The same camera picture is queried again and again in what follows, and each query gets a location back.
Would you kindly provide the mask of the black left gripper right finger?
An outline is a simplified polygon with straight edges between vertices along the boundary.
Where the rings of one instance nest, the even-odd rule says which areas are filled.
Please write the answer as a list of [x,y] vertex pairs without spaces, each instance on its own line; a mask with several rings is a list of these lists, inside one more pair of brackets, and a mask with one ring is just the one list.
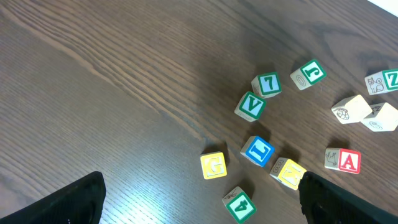
[[302,213],[311,224],[396,224],[397,216],[323,177],[306,171],[298,186]]

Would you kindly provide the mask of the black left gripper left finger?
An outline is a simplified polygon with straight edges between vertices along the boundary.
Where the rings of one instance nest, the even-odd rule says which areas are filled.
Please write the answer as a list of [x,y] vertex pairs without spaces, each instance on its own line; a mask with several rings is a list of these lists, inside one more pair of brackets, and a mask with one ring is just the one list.
[[106,196],[101,172],[94,171],[41,200],[1,218],[1,224],[98,224]]

